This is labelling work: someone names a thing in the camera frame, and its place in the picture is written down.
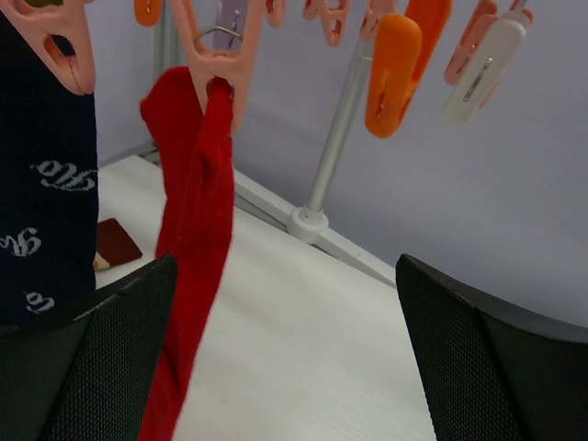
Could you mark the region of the navy sock red toe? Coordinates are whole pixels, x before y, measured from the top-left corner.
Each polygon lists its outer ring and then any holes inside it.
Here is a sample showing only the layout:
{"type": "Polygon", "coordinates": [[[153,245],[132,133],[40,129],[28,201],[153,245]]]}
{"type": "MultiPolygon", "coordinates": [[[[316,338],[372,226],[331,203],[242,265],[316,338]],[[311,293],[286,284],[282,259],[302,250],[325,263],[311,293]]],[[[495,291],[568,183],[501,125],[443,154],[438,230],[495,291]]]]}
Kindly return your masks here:
{"type": "Polygon", "coordinates": [[[95,99],[68,91],[1,20],[1,323],[93,291],[95,99]]]}

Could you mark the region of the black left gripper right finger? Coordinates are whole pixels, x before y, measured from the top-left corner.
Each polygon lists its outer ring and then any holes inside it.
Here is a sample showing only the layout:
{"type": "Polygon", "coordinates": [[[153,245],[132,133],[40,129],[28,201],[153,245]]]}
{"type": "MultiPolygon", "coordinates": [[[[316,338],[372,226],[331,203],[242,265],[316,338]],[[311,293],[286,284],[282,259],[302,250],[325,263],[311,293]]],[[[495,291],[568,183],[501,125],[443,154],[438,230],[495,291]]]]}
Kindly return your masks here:
{"type": "Polygon", "coordinates": [[[408,254],[396,285],[436,439],[586,439],[586,328],[408,254]]]}

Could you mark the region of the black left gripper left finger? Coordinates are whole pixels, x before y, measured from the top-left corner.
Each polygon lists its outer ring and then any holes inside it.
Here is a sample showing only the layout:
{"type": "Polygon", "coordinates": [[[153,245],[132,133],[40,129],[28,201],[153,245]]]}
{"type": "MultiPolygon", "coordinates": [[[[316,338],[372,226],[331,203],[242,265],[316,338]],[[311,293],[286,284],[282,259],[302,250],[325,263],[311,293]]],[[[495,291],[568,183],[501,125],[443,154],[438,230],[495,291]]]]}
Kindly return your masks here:
{"type": "Polygon", "coordinates": [[[136,440],[173,306],[167,254],[1,328],[4,440],[136,440]]]}

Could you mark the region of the beige striped ribbed sock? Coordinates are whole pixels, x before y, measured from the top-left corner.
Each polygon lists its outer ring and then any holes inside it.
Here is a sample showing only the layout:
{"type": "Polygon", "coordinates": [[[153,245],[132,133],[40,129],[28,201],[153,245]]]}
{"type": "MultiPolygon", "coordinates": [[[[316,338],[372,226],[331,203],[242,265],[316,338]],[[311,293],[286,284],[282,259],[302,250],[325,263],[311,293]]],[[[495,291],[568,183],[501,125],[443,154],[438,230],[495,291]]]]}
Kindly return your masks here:
{"type": "Polygon", "coordinates": [[[97,224],[95,271],[123,266],[140,258],[139,246],[116,219],[102,220],[97,224]]]}

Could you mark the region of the pink round clip hanger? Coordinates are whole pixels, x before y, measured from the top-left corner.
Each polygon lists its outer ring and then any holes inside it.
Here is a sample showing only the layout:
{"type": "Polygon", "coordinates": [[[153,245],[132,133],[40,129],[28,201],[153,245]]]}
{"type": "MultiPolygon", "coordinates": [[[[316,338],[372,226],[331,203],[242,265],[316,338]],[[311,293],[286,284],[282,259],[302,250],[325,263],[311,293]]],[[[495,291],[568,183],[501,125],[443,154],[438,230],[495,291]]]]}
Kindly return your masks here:
{"type": "MultiPolygon", "coordinates": [[[[201,104],[207,103],[214,78],[229,82],[236,119],[246,109],[260,49],[270,49],[264,64],[272,70],[308,62],[314,74],[340,76],[343,58],[337,49],[345,30],[352,29],[355,42],[345,47],[353,59],[352,75],[335,124],[351,120],[353,100],[365,98],[366,128],[382,139],[402,124],[452,12],[448,1],[366,1],[362,18],[356,19],[347,1],[307,1],[303,18],[318,22],[320,30],[289,28],[285,38],[271,42],[261,32],[284,25],[283,1],[208,1],[204,24],[190,1],[137,1],[133,7],[138,24],[159,32],[153,43],[156,60],[184,62],[201,104]]],[[[445,69],[452,89],[443,109],[447,120],[467,123],[489,101],[533,21],[523,1],[505,11],[493,1],[476,4],[445,69]]]]}

